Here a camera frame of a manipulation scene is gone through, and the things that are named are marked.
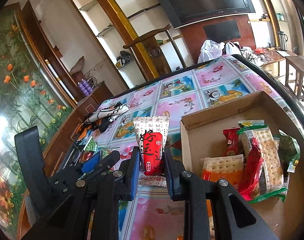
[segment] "metal screw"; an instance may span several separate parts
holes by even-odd
[[[113,172],[113,176],[114,176],[114,177],[121,177],[122,175],[123,175],[123,172],[122,172],[122,171],[117,170],[117,171],[114,171],[114,172]]]
[[[228,186],[229,182],[226,179],[219,180],[219,184],[223,187]]]
[[[182,171],[182,176],[183,177],[188,178],[188,177],[191,177],[191,175],[192,175],[192,173],[190,171]]]
[[[85,181],[82,180],[82,179],[80,179],[80,180],[78,180],[78,181],[75,183],[75,185],[76,185],[77,187],[83,187],[83,186],[85,185]]]

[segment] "plastic tablecloth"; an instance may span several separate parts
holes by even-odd
[[[297,122],[283,98],[264,79],[234,57],[224,55],[196,69],[104,101],[99,109],[122,102],[128,104],[130,110],[103,134],[97,130],[92,136],[99,147],[120,152],[121,160],[114,166],[118,169],[137,146],[132,119],[170,116],[167,145],[174,159],[182,160],[180,120],[183,115],[258,90],[270,95]],[[183,235],[184,202],[172,202],[166,187],[148,186],[153,183],[147,180],[139,184],[135,199],[119,204],[119,239],[170,240]]]

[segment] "floral mural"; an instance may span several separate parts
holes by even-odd
[[[41,73],[17,13],[14,7],[0,12],[0,227],[10,239],[26,192],[14,135],[36,125],[44,150],[72,110]]]

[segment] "cardboard box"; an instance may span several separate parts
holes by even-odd
[[[272,134],[282,130],[296,138],[301,159],[296,173],[291,174],[287,199],[269,198],[253,204],[259,215],[279,239],[293,239],[304,224],[304,137],[284,110],[265,92],[255,92],[182,117],[182,157],[186,170],[199,177],[205,157],[226,153],[224,129],[238,127],[239,120],[265,120]]]

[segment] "red snack bag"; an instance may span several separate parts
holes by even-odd
[[[227,154],[225,156],[233,156],[239,154],[239,135],[237,131],[240,128],[231,128],[223,130],[224,136],[227,138]]]
[[[255,190],[263,163],[259,144],[255,138],[252,139],[252,149],[249,152],[247,165],[244,169],[243,178],[240,182],[239,193],[245,200],[252,200],[250,194]]]
[[[162,175],[163,161],[162,134],[159,132],[147,132],[143,136],[143,163],[146,176]]]

